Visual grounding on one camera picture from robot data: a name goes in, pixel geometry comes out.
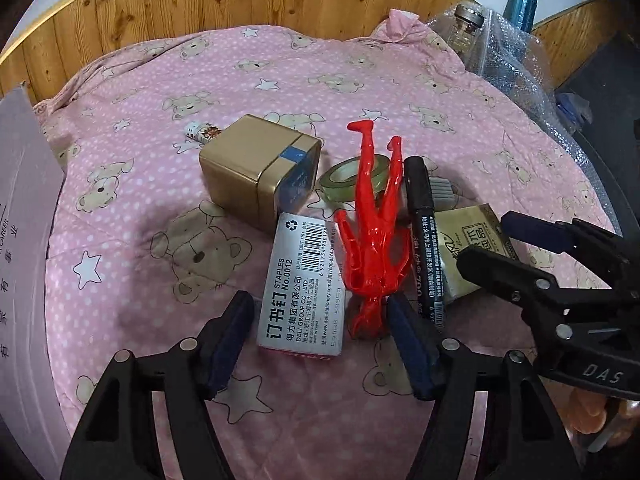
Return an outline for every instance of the pink bedsheet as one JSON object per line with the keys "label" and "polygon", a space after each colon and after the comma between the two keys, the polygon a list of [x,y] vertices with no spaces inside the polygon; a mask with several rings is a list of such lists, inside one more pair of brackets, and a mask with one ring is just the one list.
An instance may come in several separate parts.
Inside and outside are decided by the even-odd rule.
{"label": "pink bedsheet", "polygon": [[[401,135],[403,155],[427,157],[434,174],[454,182],[461,204],[488,202],[498,216],[576,215],[610,228],[570,156],[406,12],[393,11],[372,38],[347,42],[255,26],[129,46],[87,66],[36,111],[67,166],[46,319],[71,432],[114,352],[166,351],[218,316],[236,290],[262,295],[271,239],[208,201],[188,128],[225,128],[251,113],[322,137],[320,175],[359,154],[360,138],[346,124],[369,117],[380,152]],[[337,208],[353,204],[328,203],[316,190],[301,213],[329,219]],[[190,245],[216,256],[194,264],[185,257]],[[562,285],[596,283],[570,258],[518,250]],[[196,283],[190,271],[206,279]],[[449,309],[447,333],[495,354],[532,346],[519,310],[483,294]],[[156,401],[164,466],[177,479]],[[236,478],[279,480],[402,479],[431,411],[410,395],[389,338],[345,336],[339,358],[318,362],[259,349],[255,334],[208,408]]]}

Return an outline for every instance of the red figurine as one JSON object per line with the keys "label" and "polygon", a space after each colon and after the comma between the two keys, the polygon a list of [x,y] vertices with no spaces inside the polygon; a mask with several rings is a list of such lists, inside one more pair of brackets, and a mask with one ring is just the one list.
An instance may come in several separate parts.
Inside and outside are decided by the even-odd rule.
{"label": "red figurine", "polygon": [[350,327],[351,336],[377,337],[384,333],[382,298],[398,290],[411,268],[411,233],[400,229],[402,257],[391,262],[389,248],[396,232],[398,189],[402,181],[401,137],[395,136],[386,147],[392,152],[389,179],[380,211],[373,195],[371,171],[374,165],[373,121],[350,123],[347,129],[362,134],[360,164],[356,180],[356,220],[358,238],[344,210],[337,211],[335,222],[345,247],[345,286],[363,298],[360,312]]}

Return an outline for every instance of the gold tin box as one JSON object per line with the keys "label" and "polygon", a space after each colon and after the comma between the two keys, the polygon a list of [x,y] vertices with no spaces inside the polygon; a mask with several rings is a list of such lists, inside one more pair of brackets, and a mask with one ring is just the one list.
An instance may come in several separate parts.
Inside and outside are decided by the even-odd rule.
{"label": "gold tin box", "polygon": [[200,151],[211,200],[273,234],[282,212],[295,213],[312,191],[320,139],[245,115]]}

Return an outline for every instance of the silver bolt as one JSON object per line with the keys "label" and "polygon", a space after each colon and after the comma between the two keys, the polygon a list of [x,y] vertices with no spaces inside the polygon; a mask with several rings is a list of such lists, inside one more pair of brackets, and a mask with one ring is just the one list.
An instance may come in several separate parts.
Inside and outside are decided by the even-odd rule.
{"label": "silver bolt", "polygon": [[520,350],[511,350],[511,352],[509,352],[509,359],[514,363],[523,363],[526,357],[524,357],[524,354]]}
{"label": "silver bolt", "polygon": [[453,338],[449,337],[449,338],[443,339],[442,347],[445,350],[454,351],[454,350],[457,350],[458,348],[460,348],[460,343],[458,342],[457,339],[453,339]]}
{"label": "silver bolt", "polygon": [[131,352],[129,350],[118,350],[116,355],[113,356],[117,363],[123,363],[127,361],[131,357]]}
{"label": "silver bolt", "polygon": [[571,339],[572,335],[574,335],[574,331],[571,330],[569,325],[560,324],[556,326],[556,335],[560,339]]}
{"label": "silver bolt", "polygon": [[551,286],[551,283],[549,283],[548,280],[545,280],[544,278],[540,278],[540,279],[536,280],[536,287],[537,288],[541,288],[543,290],[547,290],[550,286]]}
{"label": "silver bolt", "polygon": [[187,339],[183,339],[180,342],[180,348],[185,352],[191,351],[198,346],[198,340],[193,337],[189,337]]}

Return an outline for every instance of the marker pen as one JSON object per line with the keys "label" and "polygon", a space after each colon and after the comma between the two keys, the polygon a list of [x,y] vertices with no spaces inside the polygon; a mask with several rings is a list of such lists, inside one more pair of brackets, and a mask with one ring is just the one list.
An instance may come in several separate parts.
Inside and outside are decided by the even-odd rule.
{"label": "marker pen", "polygon": [[442,329],[444,284],[438,249],[438,231],[429,173],[421,156],[410,156],[404,161],[404,184],[414,238],[419,313],[431,319],[438,329]]}

